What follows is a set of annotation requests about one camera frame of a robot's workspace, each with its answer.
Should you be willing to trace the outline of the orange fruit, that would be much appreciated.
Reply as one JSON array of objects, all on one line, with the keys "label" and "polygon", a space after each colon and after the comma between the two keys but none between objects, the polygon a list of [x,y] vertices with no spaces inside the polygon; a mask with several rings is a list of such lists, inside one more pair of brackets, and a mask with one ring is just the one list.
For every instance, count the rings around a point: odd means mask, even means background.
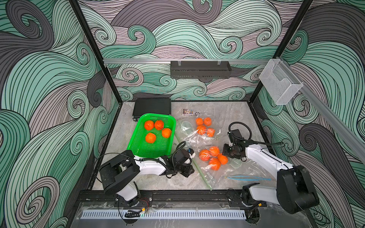
[{"label": "orange fruit", "polygon": [[161,130],[164,129],[164,122],[162,120],[157,120],[154,123],[154,127],[155,127],[156,130],[161,131]]},{"label": "orange fruit", "polygon": [[172,131],[169,128],[164,128],[161,131],[161,133],[162,133],[162,137],[167,139],[167,138],[170,138],[171,137]]},{"label": "orange fruit", "polygon": [[145,137],[147,143],[153,144],[156,141],[156,135],[153,133],[148,133]]}]

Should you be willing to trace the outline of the blue-zip bag of oranges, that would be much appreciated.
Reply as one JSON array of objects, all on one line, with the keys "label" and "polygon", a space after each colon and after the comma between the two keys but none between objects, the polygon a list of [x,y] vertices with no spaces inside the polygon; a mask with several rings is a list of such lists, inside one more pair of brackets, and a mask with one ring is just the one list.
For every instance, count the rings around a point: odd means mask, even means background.
[{"label": "blue-zip bag of oranges", "polygon": [[239,184],[266,183],[273,181],[273,176],[252,160],[231,160],[224,179]]}]

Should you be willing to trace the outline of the green-zip bag of oranges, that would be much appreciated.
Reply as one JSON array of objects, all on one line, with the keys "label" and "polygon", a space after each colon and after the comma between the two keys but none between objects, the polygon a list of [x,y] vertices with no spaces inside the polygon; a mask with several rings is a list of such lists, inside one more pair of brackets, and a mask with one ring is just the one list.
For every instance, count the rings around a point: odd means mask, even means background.
[{"label": "green-zip bag of oranges", "polygon": [[[174,138],[174,143],[181,143],[182,140]],[[209,190],[235,188],[237,183],[225,180],[224,176],[228,171],[228,165],[233,158],[226,157],[222,154],[222,147],[213,141],[209,143],[189,143],[189,148],[196,153],[192,165],[202,178],[202,181]]]}]

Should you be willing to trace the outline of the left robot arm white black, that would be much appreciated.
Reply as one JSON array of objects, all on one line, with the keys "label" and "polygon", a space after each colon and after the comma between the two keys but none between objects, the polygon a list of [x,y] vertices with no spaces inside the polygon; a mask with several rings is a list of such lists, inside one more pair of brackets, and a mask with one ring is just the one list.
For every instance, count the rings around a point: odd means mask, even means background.
[{"label": "left robot arm white black", "polygon": [[141,175],[164,176],[168,179],[180,174],[188,178],[194,173],[192,165],[195,152],[184,149],[186,142],[178,144],[171,155],[158,158],[142,158],[126,150],[99,168],[100,181],[106,195],[118,195],[129,204],[141,198],[134,179]]}]

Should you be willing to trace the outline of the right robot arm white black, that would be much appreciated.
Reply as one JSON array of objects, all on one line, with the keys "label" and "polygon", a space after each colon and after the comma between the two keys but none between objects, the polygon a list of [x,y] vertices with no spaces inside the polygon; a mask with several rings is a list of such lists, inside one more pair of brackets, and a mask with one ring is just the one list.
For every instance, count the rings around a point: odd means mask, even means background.
[{"label": "right robot arm white black", "polygon": [[223,155],[241,161],[250,159],[269,172],[276,180],[276,187],[264,187],[259,183],[243,186],[241,198],[245,206],[257,206],[268,202],[281,206],[287,213],[295,214],[319,205],[320,199],[309,171],[302,165],[288,163],[263,148],[263,142],[242,137],[238,129],[228,127],[228,137],[232,145],[223,146]]}]

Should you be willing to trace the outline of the orange fruit taken out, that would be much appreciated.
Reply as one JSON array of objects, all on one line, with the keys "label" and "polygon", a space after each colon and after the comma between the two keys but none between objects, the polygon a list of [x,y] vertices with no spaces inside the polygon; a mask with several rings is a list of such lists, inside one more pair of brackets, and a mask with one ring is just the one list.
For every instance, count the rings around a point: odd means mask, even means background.
[{"label": "orange fruit taken out", "polygon": [[144,128],[145,130],[147,131],[151,131],[153,130],[155,127],[155,123],[151,120],[147,120],[145,123],[144,123]]}]

